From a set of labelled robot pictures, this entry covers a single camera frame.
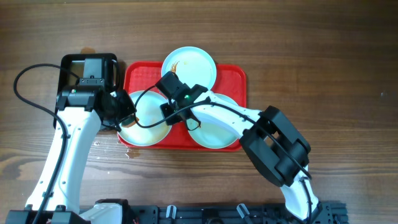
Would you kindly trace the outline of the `white plate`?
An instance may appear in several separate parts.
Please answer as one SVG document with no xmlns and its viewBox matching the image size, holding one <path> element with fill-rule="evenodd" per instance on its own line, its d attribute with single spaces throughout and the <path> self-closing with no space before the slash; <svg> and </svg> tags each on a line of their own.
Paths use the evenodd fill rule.
<svg viewBox="0 0 398 224">
<path fill-rule="evenodd" d="M 148 126 L 162 120 L 164 117 L 160 105 L 166 102 L 167 100 L 162 95 L 148 91 L 136 106 L 138 122 L 143 126 Z M 165 123 L 152 128 L 141 128 L 135 124 L 128 128 L 122 127 L 119 136 L 135 146 L 151 146 L 163 140 L 171 129 L 172 127 Z"/>
<path fill-rule="evenodd" d="M 165 58 L 161 76 L 167 72 L 174 72 L 190 88 L 201 85 L 208 90 L 213 88 L 217 76 L 212 57 L 204 50 L 191 46 L 176 49 Z"/>
<path fill-rule="evenodd" d="M 188 133 L 199 145 L 209 149 L 222 149 L 232 145 L 237 138 L 229 131 L 211 123 L 186 120 Z"/>
</svg>

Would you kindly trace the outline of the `white plate top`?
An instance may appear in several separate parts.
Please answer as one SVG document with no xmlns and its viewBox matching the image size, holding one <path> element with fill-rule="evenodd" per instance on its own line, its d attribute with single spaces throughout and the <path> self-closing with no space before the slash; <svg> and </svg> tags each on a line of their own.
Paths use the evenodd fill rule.
<svg viewBox="0 0 398 224">
<path fill-rule="evenodd" d="M 190 88 L 201 85 L 208 90 L 213 88 L 217 76 L 212 57 L 204 50 L 191 46 L 176 49 L 165 58 L 161 76 L 167 72 L 174 72 Z"/>
</svg>

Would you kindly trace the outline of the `green and orange sponge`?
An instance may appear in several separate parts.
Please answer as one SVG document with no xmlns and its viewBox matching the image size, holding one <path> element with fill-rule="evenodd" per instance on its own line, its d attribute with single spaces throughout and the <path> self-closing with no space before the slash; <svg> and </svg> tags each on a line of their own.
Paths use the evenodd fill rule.
<svg viewBox="0 0 398 224">
<path fill-rule="evenodd" d="M 129 128 L 131 126 L 134 126 L 138 121 L 138 118 L 136 118 L 134 115 L 130 115 L 126 119 L 121 121 L 121 126 L 123 128 Z"/>
</svg>

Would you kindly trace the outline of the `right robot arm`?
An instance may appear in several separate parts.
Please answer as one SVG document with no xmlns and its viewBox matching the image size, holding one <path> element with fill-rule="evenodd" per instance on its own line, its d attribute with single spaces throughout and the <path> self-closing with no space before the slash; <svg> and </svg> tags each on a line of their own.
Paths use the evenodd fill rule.
<svg viewBox="0 0 398 224">
<path fill-rule="evenodd" d="M 163 75 L 155 87 L 168 99 L 164 122 L 194 119 L 233 134 L 257 171 L 281 189 L 287 211 L 301 222 L 313 221 L 319 201 L 310 185 L 311 148 L 281 110 L 234 105 L 201 85 L 189 87 L 174 72 Z"/>
</svg>

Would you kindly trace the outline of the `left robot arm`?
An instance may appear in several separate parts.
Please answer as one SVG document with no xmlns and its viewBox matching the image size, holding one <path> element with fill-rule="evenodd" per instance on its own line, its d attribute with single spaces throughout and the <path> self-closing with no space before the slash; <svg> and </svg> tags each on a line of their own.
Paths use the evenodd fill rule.
<svg viewBox="0 0 398 224">
<path fill-rule="evenodd" d="M 52 145 L 34 191 L 23 210 L 11 210 L 6 223 L 133 223 L 126 199 L 102 199 L 80 210 L 80 187 L 91 144 L 103 127 L 121 130 L 131 124 L 136 107 L 120 90 L 120 67 L 113 54 L 84 54 L 83 76 L 59 88 L 55 110 L 21 96 L 21 101 L 54 118 Z"/>
</svg>

